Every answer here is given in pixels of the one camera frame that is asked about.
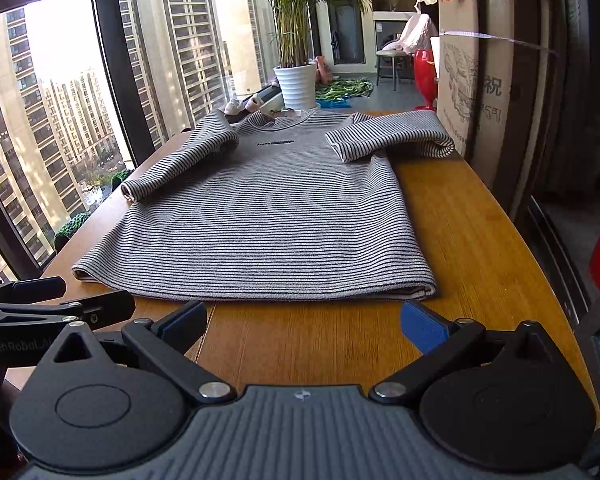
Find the metal screw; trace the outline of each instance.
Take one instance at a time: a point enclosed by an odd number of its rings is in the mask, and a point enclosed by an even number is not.
[[[149,319],[148,317],[139,317],[134,320],[135,324],[142,325],[145,328],[150,328],[152,324],[154,324],[153,319]]]
[[[198,391],[205,399],[219,399],[227,396],[231,392],[231,387],[226,383],[211,381],[200,386]]]
[[[384,397],[385,399],[395,399],[395,397],[403,396],[407,392],[407,388],[404,386],[404,384],[388,382],[378,384],[374,388],[374,391],[379,397]]]

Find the blue gripper pad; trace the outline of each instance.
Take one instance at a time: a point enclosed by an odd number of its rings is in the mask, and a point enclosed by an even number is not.
[[[20,480],[86,480],[30,466]],[[590,480],[574,465],[529,475],[484,471],[440,449],[414,413],[358,386],[248,386],[200,408],[181,437],[146,462],[98,480]]]
[[[405,301],[400,311],[400,328],[404,336],[423,354],[445,342],[451,323],[435,315],[419,301]]]

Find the floor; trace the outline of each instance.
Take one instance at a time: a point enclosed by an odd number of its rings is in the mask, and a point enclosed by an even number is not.
[[[586,198],[540,205],[558,231],[590,300],[595,301],[600,291],[589,273],[589,261],[600,236],[600,190]]]
[[[404,112],[425,104],[413,80],[401,80],[394,92],[394,83],[391,79],[381,79],[380,84],[376,86],[375,73],[347,73],[339,74],[339,76],[346,79],[366,77],[374,85],[374,91],[369,97],[353,97],[349,99],[351,108],[342,108],[343,112]]]

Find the striped long-sleeve shirt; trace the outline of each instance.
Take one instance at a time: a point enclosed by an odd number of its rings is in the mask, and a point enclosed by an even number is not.
[[[436,282],[384,153],[443,157],[435,113],[310,111],[237,126],[213,112],[184,145],[122,185],[135,202],[74,266],[168,300],[424,298]]]

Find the window frame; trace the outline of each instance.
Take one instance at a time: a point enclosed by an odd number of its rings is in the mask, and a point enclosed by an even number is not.
[[[0,0],[0,13],[39,0]],[[136,89],[118,0],[91,0],[100,55],[123,137],[136,168],[155,151]],[[0,253],[20,280],[42,275],[39,264],[0,200]]]

